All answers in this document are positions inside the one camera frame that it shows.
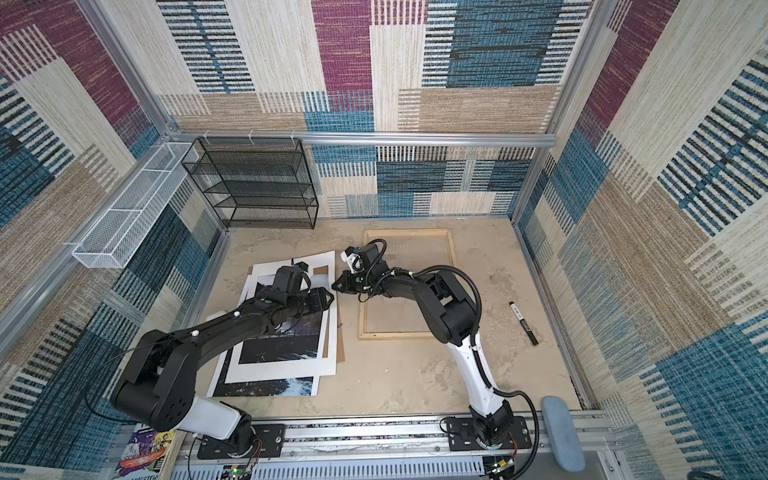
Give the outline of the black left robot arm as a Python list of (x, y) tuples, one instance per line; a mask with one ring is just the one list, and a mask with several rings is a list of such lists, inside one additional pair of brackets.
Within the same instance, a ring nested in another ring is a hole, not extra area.
[(110, 397), (114, 409), (153, 430), (181, 430), (217, 442), (233, 457), (256, 448), (250, 414), (196, 393), (198, 370), (237, 344), (277, 332), (290, 319), (324, 313), (334, 296), (313, 287), (308, 265), (281, 266), (270, 285), (234, 310), (196, 327), (144, 334)]

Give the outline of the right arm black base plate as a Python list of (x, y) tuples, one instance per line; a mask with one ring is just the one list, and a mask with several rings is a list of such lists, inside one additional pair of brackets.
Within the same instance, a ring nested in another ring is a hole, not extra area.
[(443, 417), (439, 421), (439, 428), (447, 436), (449, 449), (451, 451), (480, 449), (525, 450), (531, 449), (533, 446), (533, 439), (531, 436), (533, 430), (531, 427), (527, 426), (526, 419), (522, 416), (514, 416), (506, 433), (490, 446), (484, 445), (478, 440), (471, 418), (460, 418), (455, 416)]

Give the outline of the white bordered dark photo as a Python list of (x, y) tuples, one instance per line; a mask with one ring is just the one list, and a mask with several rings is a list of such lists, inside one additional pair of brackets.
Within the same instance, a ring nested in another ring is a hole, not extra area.
[(329, 334), (336, 309), (291, 318), (275, 334), (248, 339), (219, 357), (210, 397), (312, 396), (336, 372)]

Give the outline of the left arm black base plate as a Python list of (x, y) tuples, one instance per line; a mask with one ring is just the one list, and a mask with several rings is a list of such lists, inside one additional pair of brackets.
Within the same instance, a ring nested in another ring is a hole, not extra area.
[(204, 435), (195, 452), (198, 460), (240, 460), (279, 457), (285, 434), (284, 424), (252, 424), (243, 430), (245, 440), (218, 440)]

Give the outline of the white photo mat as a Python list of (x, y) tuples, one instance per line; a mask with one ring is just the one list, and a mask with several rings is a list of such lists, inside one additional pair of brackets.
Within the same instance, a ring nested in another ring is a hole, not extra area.
[[(295, 259), (295, 263), (308, 264), (312, 287), (324, 287), (331, 291), (335, 273), (334, 251)], [(257, 283), (271, 284), (281, 266), (290, 266), (291, 260), (254, 264), (241, 292), (241, 301), (255, 295)], [(301, 325), (288, 329), (297, 319), (288, 320), (281, 330), (288, 333), (249, 339), (234, 346), (230, 351), (230, 363), (224, 367), (225, 354), (221, 354), (217, 372), (225, 384), (241, 384), (284, 379), (311, 378), (312, 393), (316, 395), (321, 376), (333, 376), (337, 371), (338, 307), (335, 303), (320, 314), (302, 317)], [(264, 354), (264, 361), (256, 359)]]

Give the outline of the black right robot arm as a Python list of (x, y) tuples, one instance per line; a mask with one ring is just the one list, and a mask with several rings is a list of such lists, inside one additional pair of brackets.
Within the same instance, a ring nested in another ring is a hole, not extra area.
[(466, 385), (472, 425), (478, 444), (495, 449), (507, 438), (514, 413), (497, 392), (480, 337), (482, 300), (477, 286), (460, 269), (434, 265), (413, 272), (390, 267), (384, 260), (387, 243), (374, 239), (362, 247), (350, 246), (340, 258), (347, 269), (332, 289), (356, 294), (360, 300), (383, 296), (414, 301), (429, 332), (445, 344)]

